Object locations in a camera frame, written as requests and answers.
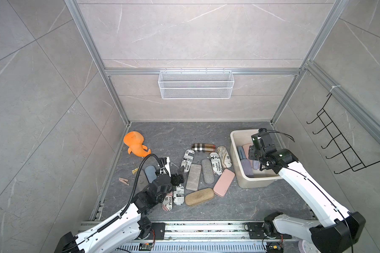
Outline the pink slim case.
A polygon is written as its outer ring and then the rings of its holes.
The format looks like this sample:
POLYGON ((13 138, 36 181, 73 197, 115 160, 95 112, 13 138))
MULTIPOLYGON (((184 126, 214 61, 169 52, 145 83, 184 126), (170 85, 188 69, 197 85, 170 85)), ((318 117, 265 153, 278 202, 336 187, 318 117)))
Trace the pink slim case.
POLYGON ((242 146, 242 147, 243 147, 243 150, 244 150, 244 153, 245 153, 245 158, 248 159, 249 161, 250 161, 250 159, 249 159, 249 149, 250 149, 251 146, 252 146, 251 143, 244 144, 244 145, 242 146))

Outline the light blue fabric case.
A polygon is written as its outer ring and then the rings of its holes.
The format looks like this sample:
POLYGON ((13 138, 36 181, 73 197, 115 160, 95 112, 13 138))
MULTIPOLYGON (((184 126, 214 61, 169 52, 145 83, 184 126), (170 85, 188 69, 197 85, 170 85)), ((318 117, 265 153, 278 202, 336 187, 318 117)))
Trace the light blue fabric case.
POLYGON ((237 146, 237 151, 238 151, 238 155, 239 155, 240 160, 244 160, 247 158, 243 146, 241 146, 241 145, 237 146))

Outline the beige plastic storage bin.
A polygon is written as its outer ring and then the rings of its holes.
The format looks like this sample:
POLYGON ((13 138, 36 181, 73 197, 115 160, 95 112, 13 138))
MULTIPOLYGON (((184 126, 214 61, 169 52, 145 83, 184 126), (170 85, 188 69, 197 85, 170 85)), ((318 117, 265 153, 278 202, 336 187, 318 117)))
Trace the beige plastic storage bin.
POLYGON ((258 129, 250 130, 235 130, 230 134, 231 146, 230 146, 230 157, 232 161, 232 166, 234 173, 236 175, 238 185, 241 188, 260 188, 266 187, 271 183, 281 180, 282 178, 275 174, 273 170, 253 170, 254 177, 248 178, 242 170, 241 160, 237 152, 237 146, 251 143, 251 136, 258 133, 258 129))

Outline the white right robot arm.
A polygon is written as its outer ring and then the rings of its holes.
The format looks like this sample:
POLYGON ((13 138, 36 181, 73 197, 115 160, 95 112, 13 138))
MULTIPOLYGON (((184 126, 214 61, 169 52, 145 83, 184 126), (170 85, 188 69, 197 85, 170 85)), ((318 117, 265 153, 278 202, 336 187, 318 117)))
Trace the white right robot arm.
POLYGON ((274 212, 264 219, 265 235, 274 238, 287 234, 312 243, 321 253, 342 253, 352 249, 362 234, 366 220, 336 201, 306 171, 288 149, 276 149, 272 130, 260 128, 252 135, 250 160, 260 162, 260 170, 272 170, 288 182, 310 207, 316 220, 290 217, 274 212))

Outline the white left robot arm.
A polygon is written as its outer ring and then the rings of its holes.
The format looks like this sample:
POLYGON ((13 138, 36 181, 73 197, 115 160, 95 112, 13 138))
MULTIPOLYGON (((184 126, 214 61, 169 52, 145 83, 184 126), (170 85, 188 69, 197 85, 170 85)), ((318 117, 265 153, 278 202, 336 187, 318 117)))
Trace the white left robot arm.
POLYGON ((114 215, 96 226, 73 235, 63 235, 54 250, 56 253, 110 253, 119 245, 141 238, 144 239, 152 230, 152 222, 147 215, 160 203, 168 193, 184 182, 185 167, 181 166, 175 174, 169 174, 167 164, 151 153, 141 162, 136 173, 133 189, 127 204, 114 215), (154 158, 162 172, 156 175, 142 191, 136 192, 139 176, 145 162, 154 158))

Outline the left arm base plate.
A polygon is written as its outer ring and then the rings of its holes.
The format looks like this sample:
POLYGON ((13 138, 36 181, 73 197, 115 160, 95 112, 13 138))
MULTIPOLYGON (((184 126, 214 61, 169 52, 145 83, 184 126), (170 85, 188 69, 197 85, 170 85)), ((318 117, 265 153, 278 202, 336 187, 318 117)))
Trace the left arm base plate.
POLYGON ((146 238, 151 240, 155 238, 156 240, 164 240, 165 237, 166 224, 164 222, 153 222, 150 232, 146 234, 146 238))

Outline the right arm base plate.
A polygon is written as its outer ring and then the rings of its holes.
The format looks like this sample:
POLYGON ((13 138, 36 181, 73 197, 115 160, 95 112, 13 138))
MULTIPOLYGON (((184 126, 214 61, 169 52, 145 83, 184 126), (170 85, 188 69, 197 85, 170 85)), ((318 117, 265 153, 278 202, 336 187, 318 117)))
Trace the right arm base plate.
POLYGON ((291 235, 278 233, 264 221, 246 222, 244 230, 249 233, 250 239, 292 239, 291 235))

